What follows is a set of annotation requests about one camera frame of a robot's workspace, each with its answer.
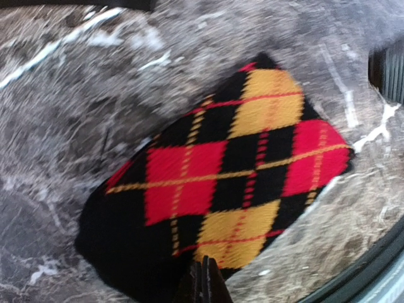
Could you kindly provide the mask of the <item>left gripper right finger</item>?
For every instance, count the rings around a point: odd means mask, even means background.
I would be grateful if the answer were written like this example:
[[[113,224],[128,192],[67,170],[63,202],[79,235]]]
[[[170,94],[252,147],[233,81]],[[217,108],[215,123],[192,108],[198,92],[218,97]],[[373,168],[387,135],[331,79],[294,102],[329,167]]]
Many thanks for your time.
[[[213,258],[205,256],[201,267],[201,297],[203,303],[233,303],[225,280]]]

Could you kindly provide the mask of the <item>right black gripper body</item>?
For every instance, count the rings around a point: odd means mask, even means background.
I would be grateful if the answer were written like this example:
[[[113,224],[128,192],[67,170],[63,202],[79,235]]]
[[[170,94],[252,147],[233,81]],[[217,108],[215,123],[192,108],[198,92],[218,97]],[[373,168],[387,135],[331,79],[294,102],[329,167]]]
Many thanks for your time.
[[[403,104],[403,39],[370,51],[368,78],[384,98]]]

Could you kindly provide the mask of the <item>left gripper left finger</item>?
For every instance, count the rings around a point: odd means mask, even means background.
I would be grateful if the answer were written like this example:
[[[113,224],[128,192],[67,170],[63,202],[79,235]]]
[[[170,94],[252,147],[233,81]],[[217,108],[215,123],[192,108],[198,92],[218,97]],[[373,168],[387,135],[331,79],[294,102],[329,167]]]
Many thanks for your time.
[[[173,303],[202,303],[202,264],[193,262],[181,278]]]

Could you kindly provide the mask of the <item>argyle patterned sock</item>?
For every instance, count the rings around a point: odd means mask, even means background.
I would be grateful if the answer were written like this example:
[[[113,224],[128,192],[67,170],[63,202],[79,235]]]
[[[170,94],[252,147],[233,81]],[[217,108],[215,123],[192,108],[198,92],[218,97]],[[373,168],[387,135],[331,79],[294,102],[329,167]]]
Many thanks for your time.
[[[213,258],[224,278],[251,263],[353,155],[259,53],[91,193],[75,248],[109,286],[170,302],[193,261]]]

